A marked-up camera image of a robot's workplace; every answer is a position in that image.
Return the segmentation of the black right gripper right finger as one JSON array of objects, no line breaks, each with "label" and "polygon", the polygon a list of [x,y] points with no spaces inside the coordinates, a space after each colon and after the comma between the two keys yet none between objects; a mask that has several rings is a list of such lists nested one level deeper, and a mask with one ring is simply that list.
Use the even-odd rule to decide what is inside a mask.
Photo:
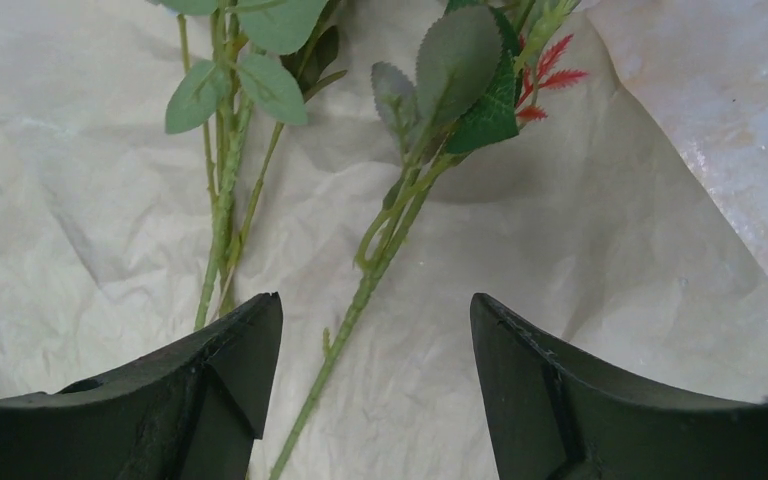
[{"label": "black right gripper right finger", "polygon": [[768,479],[768,402],[636,375],[484,293],[470,322],[500,479]]}]

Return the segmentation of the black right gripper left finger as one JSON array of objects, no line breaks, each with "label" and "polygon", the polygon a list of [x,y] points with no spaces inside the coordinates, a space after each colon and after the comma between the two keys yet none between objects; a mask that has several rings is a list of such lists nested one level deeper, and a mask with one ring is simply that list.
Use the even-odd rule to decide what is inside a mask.
[{"label": "black right gripper left finger", "polygon": [[0,399],[0,479],[241,479],[264,435],[280,297],[55,393]]}]

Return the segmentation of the orange paper bouquet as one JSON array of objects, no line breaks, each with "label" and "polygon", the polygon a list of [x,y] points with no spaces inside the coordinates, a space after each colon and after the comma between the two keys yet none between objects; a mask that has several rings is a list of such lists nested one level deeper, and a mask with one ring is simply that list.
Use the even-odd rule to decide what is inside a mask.
[{"label": "orange paper bouquet", "polygon": [[[263,479],[399,174],[370,89],[413,69],[438,1],[356,1],[344,77],[286,130],[236,294],[278,292]],[[469,303],[680,388],[768,400],[768,1],[585,1],[547,118],[444,173],[351,335],[287,479],[493,479]],[[0,1],[0,397],[56,391],[188,334],[211,241],[203,143],[163,131],[177,25],[144,1]]]}]

